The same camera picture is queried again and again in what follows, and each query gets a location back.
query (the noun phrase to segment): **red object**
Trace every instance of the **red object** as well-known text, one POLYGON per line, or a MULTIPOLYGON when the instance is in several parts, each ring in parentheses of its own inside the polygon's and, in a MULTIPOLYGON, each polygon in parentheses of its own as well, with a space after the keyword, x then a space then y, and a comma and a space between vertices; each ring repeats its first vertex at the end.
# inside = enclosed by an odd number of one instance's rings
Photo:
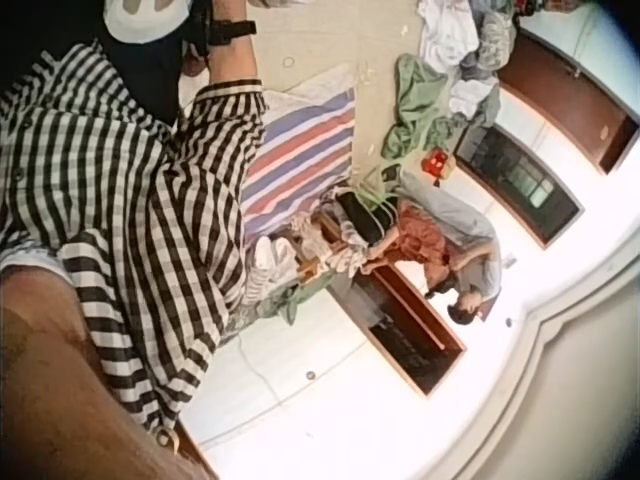
POLYGON ((442 178, 442 169, 447 163, 449 156, 440 150, 439 148, 434 149, 430 155, 426 156, 420 167, 422 170, 429 175, 433 175, 436 178, 442 178))

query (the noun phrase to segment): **black watch strap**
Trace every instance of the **black watch strap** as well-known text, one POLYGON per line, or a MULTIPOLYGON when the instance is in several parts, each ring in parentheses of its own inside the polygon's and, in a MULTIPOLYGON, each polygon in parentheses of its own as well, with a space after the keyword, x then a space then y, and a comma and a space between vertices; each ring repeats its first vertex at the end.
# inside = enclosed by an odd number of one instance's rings
POLYGON ((184 28, 185 39, 201 57, 208 56, 211 47, 229 45, 234 38, 256 33, 256 23, 250 20, 216 20, 211 0, 193 0, 191 14, 184 28))
POLYGON ((210 47, 229 45, 234 38, 255 35, 256 33, 256 22, 250 20, 242 22, 214 20, 209 25, 209 38, 207 39, 207 43, 210 47))

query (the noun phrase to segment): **striped mattress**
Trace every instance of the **striped mattress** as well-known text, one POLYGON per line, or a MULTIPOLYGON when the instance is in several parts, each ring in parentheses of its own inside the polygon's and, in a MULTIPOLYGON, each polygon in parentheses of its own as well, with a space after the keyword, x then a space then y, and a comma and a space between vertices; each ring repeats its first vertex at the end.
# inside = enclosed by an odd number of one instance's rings
POLYGON ((352 88, 324 103, 296 102, 268 120, 242 194, 248 243, 313 210, 329 187, 348 178, 354 126, 352 88))

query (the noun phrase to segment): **black and white checkered shirt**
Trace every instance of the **black and white checkered shirt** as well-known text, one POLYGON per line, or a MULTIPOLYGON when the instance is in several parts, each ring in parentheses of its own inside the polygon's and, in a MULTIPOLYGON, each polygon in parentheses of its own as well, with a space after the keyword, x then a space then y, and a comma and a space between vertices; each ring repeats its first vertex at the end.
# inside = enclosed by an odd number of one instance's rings
POLYGON ((242 295, 261 90, 205 88, 172 135, 99 46, 77 45, 45 54, 0 105, 0 252, 55 252, 113 394, 147 429, 173 427, 242 295))

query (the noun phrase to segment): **white cap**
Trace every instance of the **white cap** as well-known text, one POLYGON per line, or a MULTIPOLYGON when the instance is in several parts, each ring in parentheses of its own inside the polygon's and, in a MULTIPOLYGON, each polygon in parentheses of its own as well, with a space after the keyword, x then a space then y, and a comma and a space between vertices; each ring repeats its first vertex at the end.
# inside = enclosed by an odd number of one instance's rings
POLYGON ((192 0, 106 0, 104 22, 109 33, 124 43, 158 40, 189 16, 192 0))

